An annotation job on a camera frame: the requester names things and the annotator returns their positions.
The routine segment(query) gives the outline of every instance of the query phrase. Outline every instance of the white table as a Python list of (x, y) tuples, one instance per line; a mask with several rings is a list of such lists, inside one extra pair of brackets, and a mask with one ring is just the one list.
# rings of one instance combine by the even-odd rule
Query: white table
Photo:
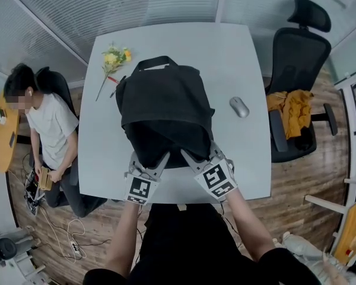
[[(137, 27), (99, 36), (88, 64), (79, 130), (79, 173), (82, 194), (122, 200), (124, 172), (133, 148), (121, 125), (115, 84), (101, 82), (103, 55), (109, 44), (128, 47), (132, 62), (113, 77), (129, 76), (136, 64), (161, 55), (201, 72), (209, 104), (214, 108), (214, 140), (236, 166), (235, 177), (246, 199), (270, 196), (271, 144), (268, 110), (255, 47), (247, 26), (215, 23), (174, 23)], [(229, 105), (233, 96), (250, 110), (239, 118)], [(188, 167), (164, 170), (151, 202), (188, 204), (216, 202), (193, 179)]]

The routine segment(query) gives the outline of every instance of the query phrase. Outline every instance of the white t-shirt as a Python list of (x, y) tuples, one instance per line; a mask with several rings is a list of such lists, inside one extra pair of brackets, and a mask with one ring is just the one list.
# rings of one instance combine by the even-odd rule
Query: white t-shirt
[(43, 161), (58, 169), (65, 157), (67, 137), (79, 124), (65, 101), (57, 94), (44, 94), (41, 106), (26, 114), (29, 126), (40, 134)]

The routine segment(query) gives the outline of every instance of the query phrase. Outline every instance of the man's arm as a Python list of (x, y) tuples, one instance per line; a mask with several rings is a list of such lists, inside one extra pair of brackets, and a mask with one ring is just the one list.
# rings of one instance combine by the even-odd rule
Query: man's arm
[(67, 151), (65, 156), (63, 157), (61, 165), (55, 171), (50, 171), (49, 175), (53, 182), (57, 182), (61, 180), (62, 175), (65, 173), (66, 169), (71, 165), (71, 163), (77, 158), (78, 156), (78, 134), (76, 131), (73, 131), (67, 137)]
[(138, 204), (125, 202), (123, 213), (107, 252), (105, 268), (125, 278), (131, 272), (136, 251), (138, 209)]
[(40, 161), (40, 134), (33, 129), (30, 128), (30, 143), (31, 149), (33, 150), (34, 157), (34, 169), (38, 176), (41, 176), (41, 161)]
[(275, 248), (272, 237), (249, 208), (239, 189), (234, 189), (226, 197), (240, 238), (250, 256), (258, 261), (262, 255)]

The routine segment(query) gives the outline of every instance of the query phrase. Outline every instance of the wooden floor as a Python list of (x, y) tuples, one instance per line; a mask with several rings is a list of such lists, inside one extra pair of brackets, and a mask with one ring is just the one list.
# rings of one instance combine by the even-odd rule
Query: wooden floor
[[(341, 95), (329, 82), (329, 77), (322, 72), (317, 79), (312, 92), (314, 99), (311, 102), (313, 113), (322, 113), (323, 104), (331, 104), (338, 123), (339, 132), (333, 137), (325, 122), (315, 122), (317, 150), (301, 159), (288, 163), (272, 164), (272, 192), (271, 197), (249, 201), (250, 206), (257, 216), (264, 222), (273, 237), (281, 238), (285, 231), (304, 236), (318, 248), (329, 246), (332, 241), (332, 233), (335, 231), (340, 220), (340, 214), (317, 207), (304, 202), (305, 194), (312, 194), (329, 201), (342, 204), (345, 195), (343, 179), (347, 176), (348, 168), (348, 133)], [(80, 111), (82, 89), (72, 90), (72, 98), (75, 110)], [(22, 134), (28, 134), (26, 120), (21, 123)], [(23, 157), (30, 151), (30, 146), (17, 145), (15, 159), (11, 165), (11, 171), (19, 180), (23, 168)], [(23, 198), (23, 184), (9, 173), (11, 193), (21, 227), (32, 225), (35, 228), (34, 236), (41, 239), (42, 243), (48, 243), (60, 254), (55, 235), (45, 220), (42, 213), (37, 217), (32, 216)], [(81, 221), (85, 226), (85, 235), (76, 236), (80, 244), (98, 244), (110, 239), (113, 227), (120, 217), (122, 203), (108, 201), (88, 217)], [(67, 229), (69, 221), (74, 219), (70, 208), (51, 209), (46, 203), (43, 204), (49, 217), (56, 226)], [(225, 216), (233, 223), (230, 210), (225, 207)], [(139, 217), (139, 230), (145, 230), (144, 221), (148, 217), (148, 206), (143, 209)], [(55, 229), (61, 242), (63, 252), (72, 255), (66, 232)], [(237, 242), (240, 239), (230, 230)], [(71, 224), (70, 232), (81, 233), (79, 222)], [(87, 258), (77, 261), (76, 264), (69, 263), (65, 258), (59, 257), (48, 245), (32, 251), (35, 263), (45, 264), (46, 272), (61, 284), (81, 284), (84, 274), (97, 267), (102, 267), (106, 257), (106, 248), (109, 242), (99, 246), (85, 246)], [(141, 244), (138, 237), (137, 248)]]

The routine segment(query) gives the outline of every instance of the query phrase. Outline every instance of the gray mouse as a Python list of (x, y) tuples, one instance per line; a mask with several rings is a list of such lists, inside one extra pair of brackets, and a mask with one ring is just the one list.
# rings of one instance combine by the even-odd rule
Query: gray mouse
[(249, 109), (239, 97), (232, 97), (230, 105), (235, 110), (238, 117), (245, 118), (249, 115)]

